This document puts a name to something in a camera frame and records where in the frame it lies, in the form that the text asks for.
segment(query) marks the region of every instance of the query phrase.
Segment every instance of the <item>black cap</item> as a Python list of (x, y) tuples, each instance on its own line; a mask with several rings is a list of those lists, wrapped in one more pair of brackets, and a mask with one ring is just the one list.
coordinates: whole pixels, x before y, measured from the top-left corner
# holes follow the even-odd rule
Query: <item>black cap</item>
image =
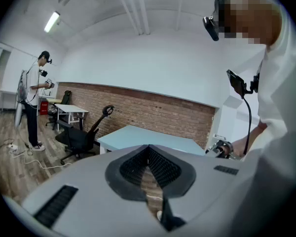
[(49, 52), (47, 52), (47, 51), (43, 51), (43, 52), (40, 54), (40, 56), (38, 57), (38, 59), (40, 59), (40, 58), (43, 57), (43, 56), (45, 56), (47, 62), (50, 62), (50, 61), (49, 61)]

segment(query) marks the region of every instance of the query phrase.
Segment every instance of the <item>chair armrest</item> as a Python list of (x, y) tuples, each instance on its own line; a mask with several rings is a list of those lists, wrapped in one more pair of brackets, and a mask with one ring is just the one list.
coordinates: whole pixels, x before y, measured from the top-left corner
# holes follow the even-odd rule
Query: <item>chair armrest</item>
[(83, 117), (81, 114), (75, 114), (74, 117), (85, 120), (85, 117)]
[(73, 128), (72, 124), (68, 124), (66, 122), (63, 122), (62, 120), (57, 120), (57, 123), (60, 124), (63, 128)]

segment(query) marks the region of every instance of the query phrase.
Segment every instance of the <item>light blue table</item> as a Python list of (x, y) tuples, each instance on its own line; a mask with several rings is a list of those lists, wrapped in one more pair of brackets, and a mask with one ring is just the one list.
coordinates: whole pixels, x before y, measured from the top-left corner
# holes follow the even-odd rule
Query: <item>light blue table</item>
[(205, 151), (192, 139), (181, 138), (128, 125), (98, 139), (100, 154), (143, 144), (162, 145), (183, 152), (204, 156)]

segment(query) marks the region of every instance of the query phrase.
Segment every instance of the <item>wooden floor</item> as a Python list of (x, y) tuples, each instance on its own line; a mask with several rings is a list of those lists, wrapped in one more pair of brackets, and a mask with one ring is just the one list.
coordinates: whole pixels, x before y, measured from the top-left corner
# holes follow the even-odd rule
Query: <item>wooden floor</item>
[[(47, 116), (38, 117), (38, 140), (45, 145), (46, 149), (43, 152), (34, 152), (32, 156), (26, 154), (26, 162), (37, 159), (43, 167), (61, 166), (60, 158), (66, 155), (65, 146), (55, 140), (58, 132), (53, 131), (51, 125), (46, 127), (46, 122)], [(70, 166), (42, 169), (38, 162), (24, 164), (25, 156), (13, 158), (4, 143), (8, 144), (14, 139), (13, 144), (19, 146), (20, 152), (26, 152), (27, 148), (22, 141), (23, 139), (28, 143), (27, 119), (25, 116), (22, 118), (19, 130), (20, 134), (16, 134), (14, 113), (8, 112), (0, 115), (0, 146), (2, 146), (0, 147), (0, 192), (13, 198), (18, 203), (52, 175)], [(96, 154), (100, 153), (97, 146), (93, 150)], [(65, 160), (65, 163), (73, 163), (76, 160), (75, 157), (70, 157)], [(162, 190), (148, 167), (143, 176), (141, 187), (147, 194), (148, 208), (156, 216), (157, 211), (162, 210)]]

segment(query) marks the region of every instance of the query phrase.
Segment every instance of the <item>black pants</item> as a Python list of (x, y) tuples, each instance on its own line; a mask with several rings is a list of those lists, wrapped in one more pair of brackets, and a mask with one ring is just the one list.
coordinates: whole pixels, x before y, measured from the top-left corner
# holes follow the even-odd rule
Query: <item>black pants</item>
[(29, 142), (33, 147), (37, 145), (37, 105), (24, 103), (26, 117), (28, 118)]

